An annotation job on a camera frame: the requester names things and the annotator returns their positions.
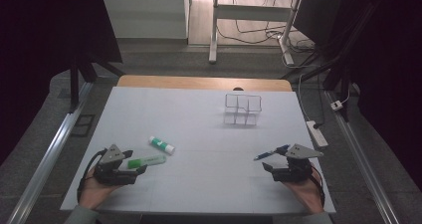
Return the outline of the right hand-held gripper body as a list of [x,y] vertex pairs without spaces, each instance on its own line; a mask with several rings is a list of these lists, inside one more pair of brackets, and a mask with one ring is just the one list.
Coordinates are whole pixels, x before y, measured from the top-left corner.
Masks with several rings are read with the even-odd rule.
[[287,168],[274,168],[273,178],[281,182],[301,182],[312,175],[311,158],[321,157],[323,153],[314,149],[294,144],[289,147],[285,158],[287,159]]

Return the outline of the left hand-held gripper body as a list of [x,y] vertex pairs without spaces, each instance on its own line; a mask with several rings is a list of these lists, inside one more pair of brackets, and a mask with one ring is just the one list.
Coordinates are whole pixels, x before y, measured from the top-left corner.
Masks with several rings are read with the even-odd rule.
[[128,185],[134,184],[136,177],[134,171],[119,170],[120,165],[126,159],[115,144],[112,144],[95,166],[94,178],[104,185]]

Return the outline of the green highlighter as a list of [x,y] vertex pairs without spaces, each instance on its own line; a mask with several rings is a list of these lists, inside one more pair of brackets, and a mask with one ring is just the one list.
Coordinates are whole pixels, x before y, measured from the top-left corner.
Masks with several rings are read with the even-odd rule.
[[136,169],[140,168],[143,165],[158,165],[162,164],[166,161],[166,156],[162,154],[152,155],[148,157],[142,157],[138,159],[132,159],[127,162],[128,169]]

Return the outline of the blue pen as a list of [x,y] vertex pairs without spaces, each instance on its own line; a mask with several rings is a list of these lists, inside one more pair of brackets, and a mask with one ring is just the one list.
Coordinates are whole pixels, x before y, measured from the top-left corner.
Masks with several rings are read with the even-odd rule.
[[[286,150],[288,150],[289,149],[289,145],[288,144],[286,144],[286,145],[283,145],[283,146],[279,146],[279,147],[277,147],[276,149],[286,149]],[[267,152],[264,152],[264,153],[261,153],[261,154],[259,154],[259,155],[257,155],[256,157],[255,157],[255,160],[261,160],[261,159],[264,159],[264,158],[266,158],[266,157],[269,157],[269,156],[271,156],[271,155],[273,155],[273,154],[276,154],[276,153],[274,153],[274,151],[276,150],[276,149],[274,149],[274,150],[270,150],[270,151],[267,151]]]

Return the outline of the white and green glue stick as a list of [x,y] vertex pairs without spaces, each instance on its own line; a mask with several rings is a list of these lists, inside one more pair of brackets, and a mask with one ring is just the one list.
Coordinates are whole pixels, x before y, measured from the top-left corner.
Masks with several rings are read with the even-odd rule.
[[162,151],[164,151],[164,152],[166,152],[167,154],[170,154],[170,155],[172,155],[175,151],[174,146],[172,146],[171,144],[169,144],[169,143],[167,143],[167,142],[163,141],[162,139],[157,138],[155,136],[151,136],[149,138],[149,143],[151,145],[153,145],[154,147],[156,147],[156,148],[158,148],[158,149],[160,149],[160,150],[162,150]]

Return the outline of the clear acrylic pen holder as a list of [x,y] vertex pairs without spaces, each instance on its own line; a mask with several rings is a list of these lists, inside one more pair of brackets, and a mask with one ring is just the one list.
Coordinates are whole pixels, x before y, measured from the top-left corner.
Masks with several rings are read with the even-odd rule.
[[262,98],[251,95],[225,96],[224,122],[226,124],[256,125],[262,111]]

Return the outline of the person's left hand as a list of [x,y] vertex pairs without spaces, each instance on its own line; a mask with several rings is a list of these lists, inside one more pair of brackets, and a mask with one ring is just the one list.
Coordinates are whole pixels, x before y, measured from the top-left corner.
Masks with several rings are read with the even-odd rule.
[[103,185],[98,183],[93,176],[87,177],[81,192],[79,205],[95,210],[117,189],[118,186]]

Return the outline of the person's right hand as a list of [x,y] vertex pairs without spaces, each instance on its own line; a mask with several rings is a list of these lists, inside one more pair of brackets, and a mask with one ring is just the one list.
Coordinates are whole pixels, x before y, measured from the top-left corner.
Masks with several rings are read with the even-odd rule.
[[319,189],[311,179],[297,183],[284,182],[284,185],[294,193],[310,214],[320,214],[324,211]]

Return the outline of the white power strip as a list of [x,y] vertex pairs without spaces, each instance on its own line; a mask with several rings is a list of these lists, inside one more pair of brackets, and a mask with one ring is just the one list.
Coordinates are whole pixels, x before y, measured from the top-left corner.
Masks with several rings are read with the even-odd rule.
[[312,137],[314,138],[316,144],[319,147],[326,147],[326,146],[328,146],[328,143],[327,143],[326,139],[324,138],[324,136],[323,136],[322,132],[320,131],[320,129],[319,128],[318,129],[314,129],[313,128],[313,125],[315,123],[316,122],[313,121],[313,120],[307,121],[307,127],[309,129],[310,134],[312,135]]

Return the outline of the black stand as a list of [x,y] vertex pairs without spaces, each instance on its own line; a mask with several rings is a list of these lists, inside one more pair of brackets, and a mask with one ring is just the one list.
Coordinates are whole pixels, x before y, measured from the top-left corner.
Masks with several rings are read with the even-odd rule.
[[98,64],[112,74],[121,77],[125,72],[113,66],[110,62],[102,59],[94,54],[86,53],[82,55],[75,55],[74,60],[71,62],[71,106],[70,113],[76,111],[80,103],[80,88],[79,88],[79,75],[82,75],[84,80],[88,83],[93,83],[98,75],[94,69],[94,64]]
[[[325,91],[333,91],[337,85],[340,85],[340,95],[337,98],[343,108],[338,111],[345,120],[348,120],[347,102],[351,80],[352,50],[356,47],[356,43],[374,10],[375,6],[372,3],[350,9],[340,9],[334,20],[333,30],[328,42],[317,47],[297,68],[293,68],[283,75],[282,79],[288,79],[294,84],[298,84],[328,71],[322,82],[322,88]],[[302,71],[321,56],[324,56],[324,62],[321,65],[304,73],[301,77],[292,78],[293,74]]]

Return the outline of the black curtain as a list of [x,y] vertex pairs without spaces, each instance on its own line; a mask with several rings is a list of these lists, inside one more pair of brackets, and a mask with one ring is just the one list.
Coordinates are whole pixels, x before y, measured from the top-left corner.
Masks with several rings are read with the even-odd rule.
[[372,3],[352,50],[351,80],[361,114],[422,191],[422,0],[302,0],[295,26],[328,42],[340,9]]
[[104,0],[0,0],[0,164],[77,57],[122,61]]

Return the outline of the white cabinet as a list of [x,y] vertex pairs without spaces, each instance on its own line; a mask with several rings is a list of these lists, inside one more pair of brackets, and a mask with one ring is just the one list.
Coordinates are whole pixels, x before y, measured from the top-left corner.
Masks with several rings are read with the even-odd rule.
[[188,38],[189,0],[104,1],[118,38]]

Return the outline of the black rectangular floor frame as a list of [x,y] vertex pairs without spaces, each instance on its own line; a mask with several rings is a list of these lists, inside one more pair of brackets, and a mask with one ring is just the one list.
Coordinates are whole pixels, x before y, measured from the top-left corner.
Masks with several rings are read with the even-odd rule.
[[71,132],[71,136],[87,137],[94,124],[94,114],[81,114]]

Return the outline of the aluminium floor rail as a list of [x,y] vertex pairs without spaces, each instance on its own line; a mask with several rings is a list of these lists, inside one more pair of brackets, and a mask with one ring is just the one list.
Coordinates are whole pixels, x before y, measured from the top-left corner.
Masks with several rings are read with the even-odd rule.
[[70,136],[72,128],[87,102],[93,85],[93,83],[84,83],[82,85],[79,91],[80,101],[77,103],[73,112],[66,114],[6,224],[25,224]]
[[401,224],[399,217],[394,209],[390,199],[387,196],[385,189],[375,174],[372,165],[361,146],[354,129],[349,121],[346,121],[339,112],[330,110],[334,116],[337,125],[339,126],[342,135],[350,149],[351,154],[358,166],[358,169],[366,183],[368,191],[377,206],[377,209],[385,224]]

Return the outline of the white desk frame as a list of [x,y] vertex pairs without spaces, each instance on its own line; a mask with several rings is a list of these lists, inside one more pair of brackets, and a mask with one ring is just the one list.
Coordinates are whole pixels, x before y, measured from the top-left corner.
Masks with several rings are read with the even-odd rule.
[[270,21],[285,22],[286,27],[282,35],[277,37],[277,41],[282,50],[284,62],[292,65],[294,60],[289,51],[287,41],[295,21],[301,0],[293,0],[290,8],[264,7],[236,4],[219,4],[219,0],[213,0],[212,30],[209,50],[209,63],[215,64],[217,61],[217,23],[220,19],[225,20],[250,20],[250,21]]

